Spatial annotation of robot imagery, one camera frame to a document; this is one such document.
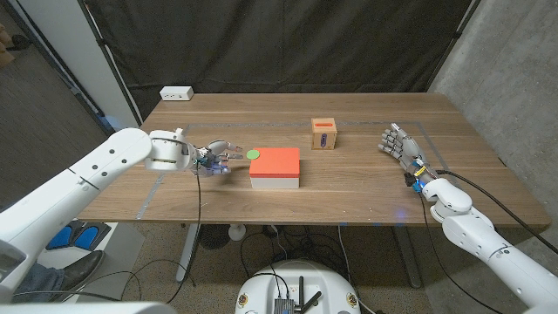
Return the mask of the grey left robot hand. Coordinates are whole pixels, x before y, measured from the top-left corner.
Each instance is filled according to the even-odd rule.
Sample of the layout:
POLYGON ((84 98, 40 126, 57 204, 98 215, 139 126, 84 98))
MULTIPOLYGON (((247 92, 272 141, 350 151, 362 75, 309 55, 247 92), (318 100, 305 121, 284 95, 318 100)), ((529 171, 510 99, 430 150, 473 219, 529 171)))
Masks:
POLYGON ((191 171, 200 177, 229 174, 228 161, 242 158, 241 147, 229 141, 214 140, 205 147, 196 148, 196 157, 191 171))

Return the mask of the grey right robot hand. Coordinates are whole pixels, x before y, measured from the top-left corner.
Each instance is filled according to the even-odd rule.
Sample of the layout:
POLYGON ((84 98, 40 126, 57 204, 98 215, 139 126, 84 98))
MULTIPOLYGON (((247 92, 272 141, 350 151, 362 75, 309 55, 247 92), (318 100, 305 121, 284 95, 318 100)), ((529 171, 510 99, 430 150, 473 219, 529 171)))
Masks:
POLYGON ((392 156, 407 172, 407 181, 412 176, 419 185, 424 186, 438 179, 417 141, 396 123, 391 123, 391 128, 384 130, 378 148, 392 156))

